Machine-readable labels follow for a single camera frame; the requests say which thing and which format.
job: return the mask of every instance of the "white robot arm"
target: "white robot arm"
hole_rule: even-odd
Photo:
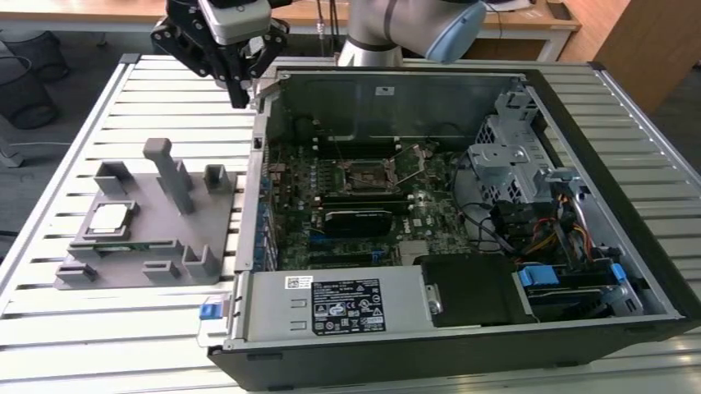
[[[270,10],[292,0],[166,0],[166,17],[150,32],[154,45],[200,76],[225,84],[244,108],[246,87],[287,44],[289,26]],[[485,16],[479,0],[352,0],[340,66],[397,66],[400,47],[449,63],[476,38]],[[248,40],[264,46],[248,53]]]

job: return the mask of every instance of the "gray floor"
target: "gray floor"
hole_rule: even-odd
[[[61,117],[49,126],[33,131],[15,130],[0,118],[0,133],[9,143],[70,142],[121,53],[150,53],[145,34],[108,34],[108,45],[102,48],[94,45],[98,41],[96,34],[62,33],[58,36],[70,74],[46,88],[60,107]],[[285,54],[315,55],[315,45],[313,41],[300,43]],[[701,71],[690,73],[652,116],[652,121],[691,165],[701,169],[701,155],[694,154],[701,149]],[[0,166],[0,230],[19,230],[66,149],[56,145],[23,146],[21,154],[26,161],[22,168]],[[9,249],[10,241],[0,236],[0,257]]]

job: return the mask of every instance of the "power supply label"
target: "power supply label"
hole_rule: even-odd
[[[379,279],[313,282],[311,295],[313,334],[385,331]]]

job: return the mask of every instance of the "green circuit board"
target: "green circuit board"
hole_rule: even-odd
[[[319,158],[313,146],[270,146],[277,270],[401,265],[408,245],[424,247],[429,254],[473,250],[448,190],[460,153],[433,153],[415,143],[397,144],[396,151],[391,159],[340,160]],[[327,237],[319,196],[383,192],[400,195],[408,206],[405,214],[392,216],[388,233]],[[327,263],[332,256],[341,256],[343,262]]]

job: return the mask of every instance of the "mesh trash can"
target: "mesh trash can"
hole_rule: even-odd
[[[68,75],[60,42],[50,31],[2,31],[0,40],[13,55],[29,59],[33,73],[43,82],[60,80]]]
[[[0,114],[17,129],[34,129],[57,116],[57,108],[23,57],[0,57]]]

